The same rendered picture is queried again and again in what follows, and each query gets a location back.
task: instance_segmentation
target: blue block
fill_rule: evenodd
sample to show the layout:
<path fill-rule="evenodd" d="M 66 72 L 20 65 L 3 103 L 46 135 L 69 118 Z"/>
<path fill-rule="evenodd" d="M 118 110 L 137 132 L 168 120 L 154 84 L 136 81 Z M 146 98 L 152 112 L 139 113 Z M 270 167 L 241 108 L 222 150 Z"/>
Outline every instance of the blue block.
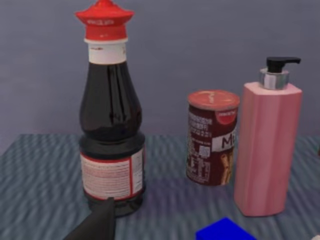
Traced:
<path fill-rule="evenodd" d="M 225 217 L 195 234 L 196 240 L 257 240 Z"/>

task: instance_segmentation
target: gray wooden table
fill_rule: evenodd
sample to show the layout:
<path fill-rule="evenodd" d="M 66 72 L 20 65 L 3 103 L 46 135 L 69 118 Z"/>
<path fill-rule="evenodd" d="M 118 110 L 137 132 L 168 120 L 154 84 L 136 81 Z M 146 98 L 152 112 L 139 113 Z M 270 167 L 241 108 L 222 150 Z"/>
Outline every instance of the gray wooden table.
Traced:
<path fill-rule="evenodd" d="M 21 135 L 0 158 L 0 239 L 61 240 L 90 212 L 82 192 L 77 135 Z M 320 233 L 320 137 L 296 141 L 286 210 L 247 218 L 227 186 L 185 176 L 184 137 L 147 138 L 147 191 L 135 214 L 117 220 L 116 240 L 194 240 L 229 217 L 258 240 L 310 240 Z"/>

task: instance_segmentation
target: gray wall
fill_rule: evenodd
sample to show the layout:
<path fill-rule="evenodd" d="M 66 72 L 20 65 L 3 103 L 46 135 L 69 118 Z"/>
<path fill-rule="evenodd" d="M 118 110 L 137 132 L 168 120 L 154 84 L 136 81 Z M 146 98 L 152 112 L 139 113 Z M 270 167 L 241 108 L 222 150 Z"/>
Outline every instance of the gray wall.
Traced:
<path fill-rule="evenodd" d="M 0 1 L 0 150 L 21 133 L 79 133 L 93 0 Z M 128 62 L 148 134 L 185 134 L 187 94 L 242 93 L 265 57 L 298 56 L 300 134 L 320 133 L 319 0 L 118 0 L 136 12 Z"/>

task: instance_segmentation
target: bottle neck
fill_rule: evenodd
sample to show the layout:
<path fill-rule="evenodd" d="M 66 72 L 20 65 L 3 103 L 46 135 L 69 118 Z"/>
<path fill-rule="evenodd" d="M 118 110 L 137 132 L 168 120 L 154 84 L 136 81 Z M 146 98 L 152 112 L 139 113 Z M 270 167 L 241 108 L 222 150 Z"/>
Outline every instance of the bottle neck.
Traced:
<path fill-rule="evenodd" d="M 264 89 L 283 90 L 289 83 L 289 72 L 284 70 L 281 73 L 271 73 L 264 68 L 260 70 L 259 82 Z"/>
<path fill-rule="evenodd" d="M 116 41 L 85 40 L 88 44 L 89 62 L 97 65 L 116 65 L 127 60 L 127 39 Z"/>

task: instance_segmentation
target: red plastic lid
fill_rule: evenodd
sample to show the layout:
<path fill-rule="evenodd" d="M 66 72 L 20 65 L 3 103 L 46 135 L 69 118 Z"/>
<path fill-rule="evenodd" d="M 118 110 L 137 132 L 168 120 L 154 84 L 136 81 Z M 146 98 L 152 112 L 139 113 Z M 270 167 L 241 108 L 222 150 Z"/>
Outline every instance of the red plastic lid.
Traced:
<path fill-rule="evenodd" d="M 240 98 L 224 90 L 204 90 L 191 93 L 188 102 L 198 109 L 223 111 L 237 108 Z"/>
<path fill-rule="evenodd" d="M 111 0 L 98 0 L 76 17 L 86 25 L 85 38 L 93 41 L 116 41 L 127 38 L 126 26 L 135 13 L 124 10 Z"/>

